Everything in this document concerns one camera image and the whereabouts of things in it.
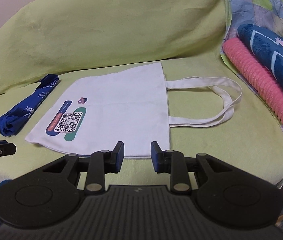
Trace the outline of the blue shopping bag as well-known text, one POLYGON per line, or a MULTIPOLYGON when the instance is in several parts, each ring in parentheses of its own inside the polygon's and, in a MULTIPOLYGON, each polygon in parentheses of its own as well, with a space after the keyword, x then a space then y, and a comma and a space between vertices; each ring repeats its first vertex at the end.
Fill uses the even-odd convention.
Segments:
POLYGON ((40 85, 30 96, 0 116, 0 134, 5 137, 17 135, 58 82, 59 77, 56 74, 48 74, 42 78, 40 85))

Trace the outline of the white canvas tote bag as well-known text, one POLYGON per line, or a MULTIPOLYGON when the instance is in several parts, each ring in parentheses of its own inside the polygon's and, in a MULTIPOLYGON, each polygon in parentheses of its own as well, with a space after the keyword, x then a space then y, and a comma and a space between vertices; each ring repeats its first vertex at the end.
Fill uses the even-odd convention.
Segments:
POLYGON ((128 159, 149 158, 150 145, 170 146, 170 128, 206 128, 228 121, 242 88, 226 77, 167 81, 160 63, 83 77, 72 83, 26 136, 26 141, 65 154, 90 155, 124 143, 128 159), (169 115, 168 91, 209 88, 223 108, 206 119, 169 115))

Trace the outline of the pink knitted blanket roll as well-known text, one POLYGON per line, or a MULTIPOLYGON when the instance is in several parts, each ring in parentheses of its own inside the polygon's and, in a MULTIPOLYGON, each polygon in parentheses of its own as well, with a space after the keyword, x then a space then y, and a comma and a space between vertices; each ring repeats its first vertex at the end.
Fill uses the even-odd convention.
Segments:
POLYGON ((235 68, 273 111, 283 125, 283 89, 239 38, 227 40, 222 49, 235 68))

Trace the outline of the light green sofa cover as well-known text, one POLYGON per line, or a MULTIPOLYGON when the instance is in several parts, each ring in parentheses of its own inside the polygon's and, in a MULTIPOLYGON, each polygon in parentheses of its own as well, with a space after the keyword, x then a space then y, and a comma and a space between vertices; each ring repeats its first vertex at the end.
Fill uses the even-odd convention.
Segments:
POLYGON ((17 146, 15 155, 0 158, 0 182, 64 155, 25 137, 74 81, 151 61, 161 61, 167 80, 225 76, 243 89, 231 120, 211 128, 172 128, 171 148, 188 156, 206 152, 280 182, 282 129, 222 61, 225 27, 224 0, 35 0, 20 9, 0 28, 0 116, 31 94, 41 77, 62 75, 17 136, 0 134, 17 146))

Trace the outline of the blue plush blanket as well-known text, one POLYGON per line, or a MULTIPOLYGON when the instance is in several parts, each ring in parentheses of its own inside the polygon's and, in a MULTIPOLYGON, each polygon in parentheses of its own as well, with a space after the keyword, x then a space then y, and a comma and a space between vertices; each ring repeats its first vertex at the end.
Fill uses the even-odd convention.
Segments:
POLYGON ((240 25, 237 36, 283 89, 283 37, 254 24, 240 25))

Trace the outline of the patchwork quilt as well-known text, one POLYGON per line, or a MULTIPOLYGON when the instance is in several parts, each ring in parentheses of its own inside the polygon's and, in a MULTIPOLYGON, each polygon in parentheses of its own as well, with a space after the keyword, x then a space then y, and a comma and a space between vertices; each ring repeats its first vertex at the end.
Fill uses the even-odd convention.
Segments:
MULTIPOLYGON (((237 27, 244 23, 252 23, 266 27, 280 36, 283 36, 283 0, 225 0, 225 7, 226 32, 222 45, 230 38, 236 37, 237 27)), ((222 47, 220 53, 226 66, 258 96, 256 90, 235 70, 234 65, 227 58, 222 47)), ((283 125, 280 124, 279 119, 274 113, 272 113, 272 115, 283 132, 283 125)), ((283 177, 281 180, 275 179, 275 182, 277 182, 279 189, 283 187, 283 177)))

